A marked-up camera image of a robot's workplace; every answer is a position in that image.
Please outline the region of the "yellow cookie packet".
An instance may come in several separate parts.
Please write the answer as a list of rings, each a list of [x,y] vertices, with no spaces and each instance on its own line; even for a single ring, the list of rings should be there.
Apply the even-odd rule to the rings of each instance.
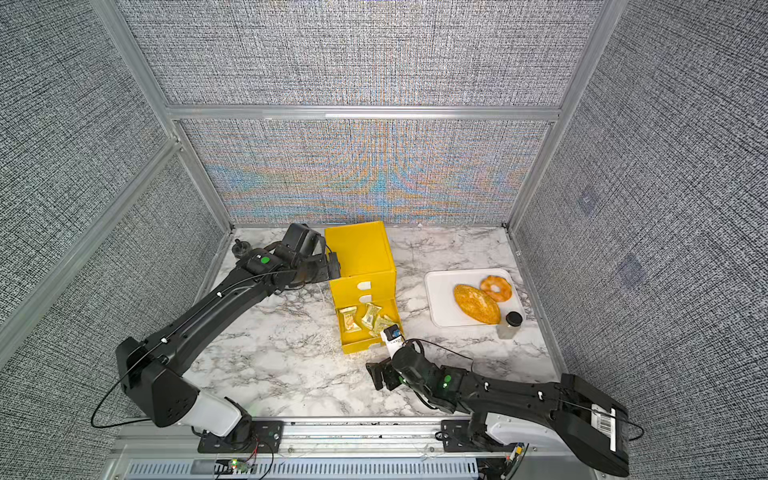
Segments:
[[[381,310],[380,306],[374,303],[367,303],[365,305],[365,313],[360,320],[361,325],[368,330],[372,330]]]
[[[357,307],[350,306],[339,310],[342,318],[343,331],[345,333],[354,333],[361,331],[360,325],[356,322]]]
[[[387,328],[389,328],[389,327],[391,327],[391,326],[393,326],[395,324],[396,324],[396,322],[394,320],[392,320],[389,316],[387,316],[387,315],[377,315],[375,320],[374,320],[374,322],[373,322],[373,326],[372,326],[372,329],[370,331],[370,334],[373,337],[379,337],[381,335],[381,333],[385,329],[387,329]]]

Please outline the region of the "yellow plastic drawer cabinet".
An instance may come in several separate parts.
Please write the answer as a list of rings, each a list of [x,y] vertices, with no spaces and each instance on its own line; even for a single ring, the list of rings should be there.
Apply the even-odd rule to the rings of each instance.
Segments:
[[[329,227],[324,231],[327,246],[338,255],[341,277],[329,282],[345,354],[365,351],[383,343],[361,325],[365,305],[374,303],[397,324],[401,322],[396,295],[396,267],[384,223],[381,221]],[[361,331],[345,333],[339,310],[356,306]]]

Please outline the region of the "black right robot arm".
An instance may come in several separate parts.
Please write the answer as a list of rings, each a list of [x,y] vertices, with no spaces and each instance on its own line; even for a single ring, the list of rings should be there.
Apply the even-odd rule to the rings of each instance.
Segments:
[[[501,424],[520,419],[546,427],[588,467],[614,477],[630,474],[626,427],[628,410],[608,394],[573,374],[558,382],[523,383],[482,376],[470,370],[438,366],[412,346],[392,358],[368,362],[377,390],[405,386],[428,408],[469,416],[466,428],[448,440],[463,449],[500,451]]]

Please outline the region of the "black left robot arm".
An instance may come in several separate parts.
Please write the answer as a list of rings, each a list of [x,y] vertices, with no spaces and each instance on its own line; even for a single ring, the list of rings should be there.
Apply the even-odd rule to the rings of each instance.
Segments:
[[[115,351],[118,388],[157,427],[187,425],[235,451],[254,440],[251,416],[235,401],[209,394],[184,379],[202,351],[251,307],[275,293],[341,276],[337,254],[305,224],[293,223],[282,240],[256,248],[237,240],[235,267],[213,290],[163,329]]]

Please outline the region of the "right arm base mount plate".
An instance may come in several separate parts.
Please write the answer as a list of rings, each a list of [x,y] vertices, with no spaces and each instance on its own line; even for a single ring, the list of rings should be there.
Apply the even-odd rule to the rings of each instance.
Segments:
[[[434,438],[442,443],[443,450],[448,453],[510,453],[519,446],[518,442],[502,444],[487,433],[478,433],[473,427],[471,420],[442,420]]]

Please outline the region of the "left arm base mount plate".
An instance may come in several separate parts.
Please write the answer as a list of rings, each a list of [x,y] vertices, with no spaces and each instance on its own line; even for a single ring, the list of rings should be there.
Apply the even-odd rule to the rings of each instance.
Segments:
[[[253,450],[277,453],[283,437],[283,421],[243,420],[225,437],[206,432],[200,436],[200,454],[245,454]]]

